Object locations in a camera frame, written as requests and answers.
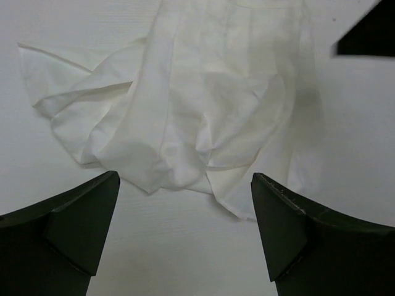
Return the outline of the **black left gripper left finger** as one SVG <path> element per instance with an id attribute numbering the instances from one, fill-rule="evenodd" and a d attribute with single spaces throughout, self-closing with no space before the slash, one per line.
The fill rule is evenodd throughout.
<path id="1" fill-rule="evenodd" d="M 107 171 L 2 215 L 1 295 L 86 295 L 119 189 L 119 174 Z"/>

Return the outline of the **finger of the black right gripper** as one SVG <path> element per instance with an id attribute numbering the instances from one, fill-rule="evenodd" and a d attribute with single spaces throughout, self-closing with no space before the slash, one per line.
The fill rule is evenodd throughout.
<path id="1" fill-rule="evenodd" d="M 378 1 L 339 39 L 333 54 L 394 57 L 394 0 Z"/>

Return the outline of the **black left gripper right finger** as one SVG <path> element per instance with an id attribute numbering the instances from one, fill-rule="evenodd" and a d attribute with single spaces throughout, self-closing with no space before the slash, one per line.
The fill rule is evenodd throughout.
<path id="1" fill-rule="evenodd" d="M 262 173 L 251 191 L 279 295 L 394 294 L 394 228 L 332 210 Z"/>

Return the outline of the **white skirt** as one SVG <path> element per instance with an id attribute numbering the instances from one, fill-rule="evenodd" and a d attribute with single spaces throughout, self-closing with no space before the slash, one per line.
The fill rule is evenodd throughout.
<path id="1" fill-rule="evenodd" d="M 162 1 L 118 51 L 19 45 L 33 107 L 82 165 L 256 217 L 261 172 L 313 194 L 322 106 L 304 1 Z"/>

